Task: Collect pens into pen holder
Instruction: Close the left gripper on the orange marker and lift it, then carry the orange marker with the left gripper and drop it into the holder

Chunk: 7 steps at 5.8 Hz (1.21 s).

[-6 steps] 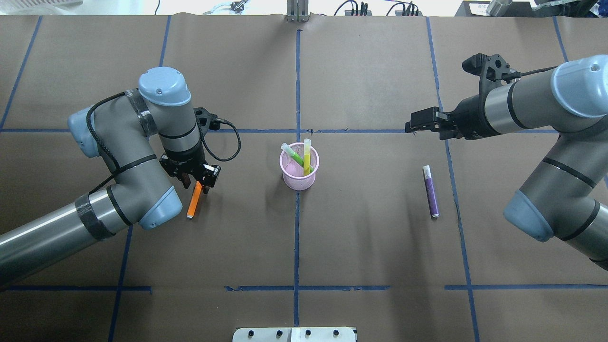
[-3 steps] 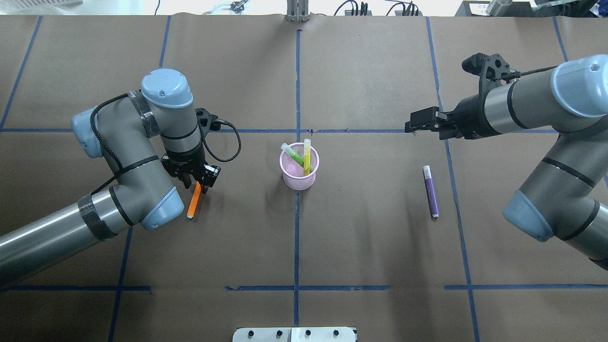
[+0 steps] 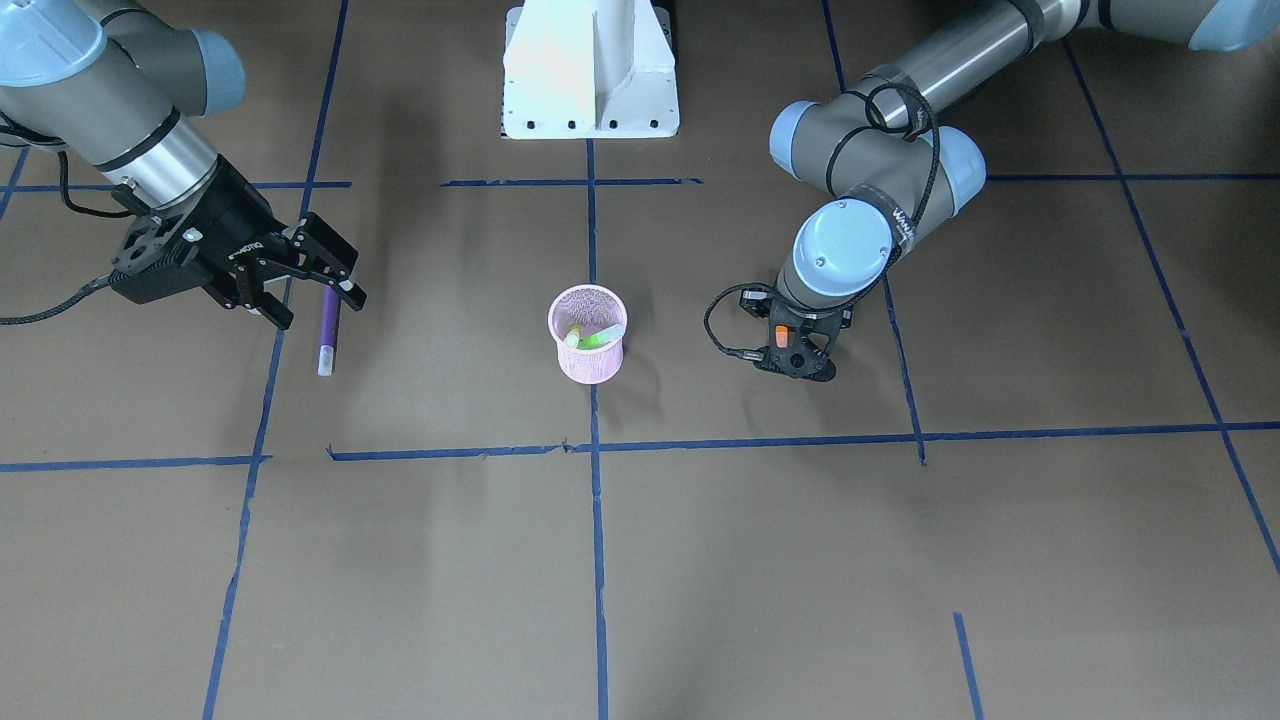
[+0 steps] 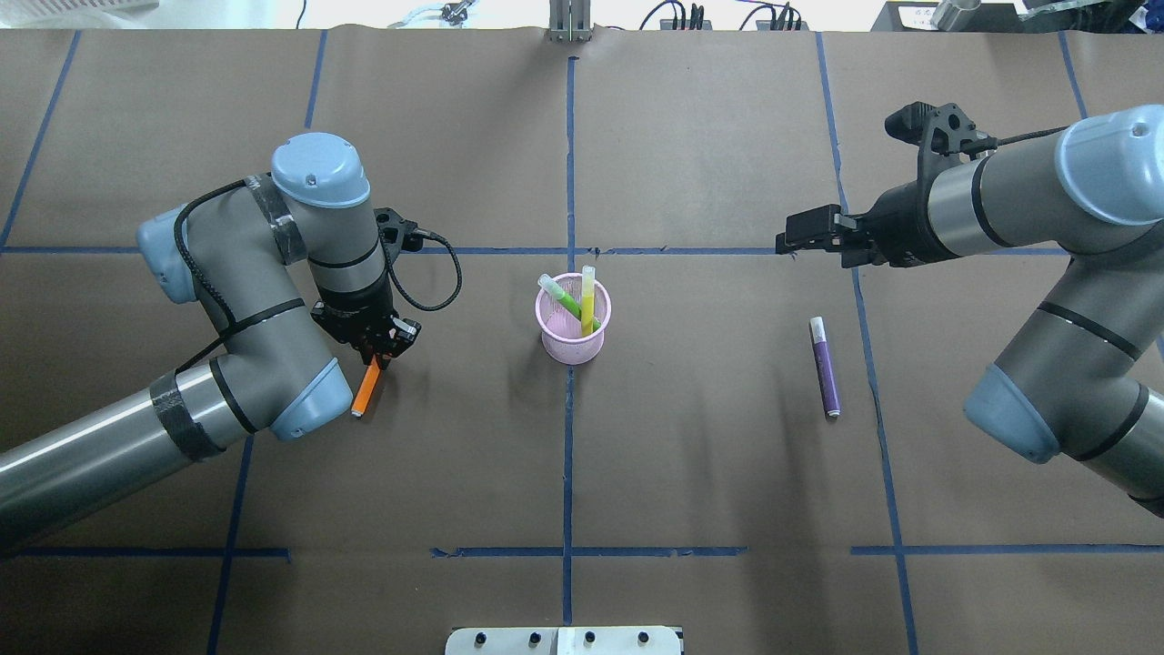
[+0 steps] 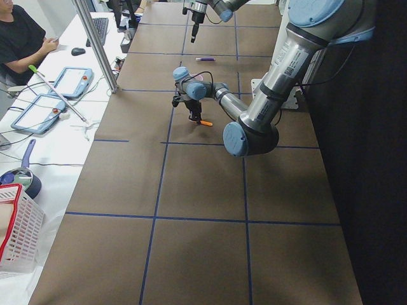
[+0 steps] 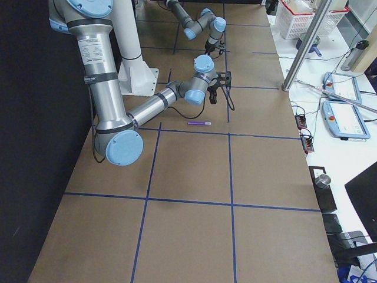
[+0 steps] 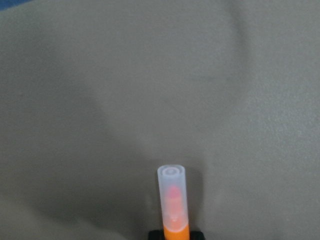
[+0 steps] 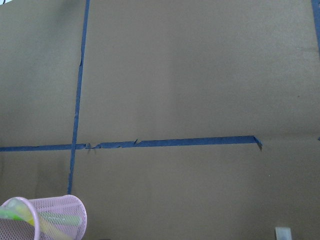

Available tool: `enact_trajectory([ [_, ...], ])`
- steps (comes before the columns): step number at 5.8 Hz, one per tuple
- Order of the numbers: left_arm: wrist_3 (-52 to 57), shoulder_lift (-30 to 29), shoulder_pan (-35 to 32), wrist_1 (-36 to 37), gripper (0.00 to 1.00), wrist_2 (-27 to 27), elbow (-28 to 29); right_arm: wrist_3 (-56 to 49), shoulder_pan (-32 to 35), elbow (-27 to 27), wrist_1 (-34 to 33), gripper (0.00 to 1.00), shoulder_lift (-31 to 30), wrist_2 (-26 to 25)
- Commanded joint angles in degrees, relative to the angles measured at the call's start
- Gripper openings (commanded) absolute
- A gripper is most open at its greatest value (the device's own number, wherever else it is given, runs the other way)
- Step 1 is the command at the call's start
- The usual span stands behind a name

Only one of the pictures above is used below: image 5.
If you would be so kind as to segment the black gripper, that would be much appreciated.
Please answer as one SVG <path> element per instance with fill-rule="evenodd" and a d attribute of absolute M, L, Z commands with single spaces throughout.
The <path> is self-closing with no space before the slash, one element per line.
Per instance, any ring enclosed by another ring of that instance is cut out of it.
<path fill-rule="evenodd" d="M 192 122 L 201 123 L 202 105 L 199 100 L 186 101 L 186 107 L 190 112 L 188 119 Z"/>
<path fill-rule="evenodd" d="M 191 31 L 191 43 L 195 43 L 195 39 L 198 34 L 199 24 L 202 24 L 205 19 L 207 10 L 207 0 L 196 0 L 191 5 L 192 11 L 192 21 L 194 21 L 194 25 Z"/>

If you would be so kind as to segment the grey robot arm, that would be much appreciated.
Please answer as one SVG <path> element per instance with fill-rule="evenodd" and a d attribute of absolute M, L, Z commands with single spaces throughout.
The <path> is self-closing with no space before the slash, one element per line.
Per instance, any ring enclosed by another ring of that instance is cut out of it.
<path fill-rule="evenodd" d="M 199 26 L 200 24 L 203 24 L 205 20 L 208 6 L 216 12 L 222 22 L 227 22 L 232 18 L 233 13 L 247 2 L 248 0 L 197 0 L 193 1 L 189 7 L 184 7 L 183 15 L 187 14 L 187 11 L 192 12 L 191 20 L 193 21 L 193 28 L 191 32 L 191 43 L 195 42 Z"/>
<path fill-rule="evenodd" d="M 233 156 L 266 154 L 278 144 L 272 119 L 304 77 L 314 54 L 329 45 L 369 40 L 375 29 L 376 1 L 289 1 L 287 37 L 269 71 L 245 105 L 224 83 L 199 81 L 186 67 L 173 71 L 173 107 L 184 103 L 189 119 L 201 122 L 203 98 L 213 98 L 233 120 L 223 130 L 226 150 Z"/>

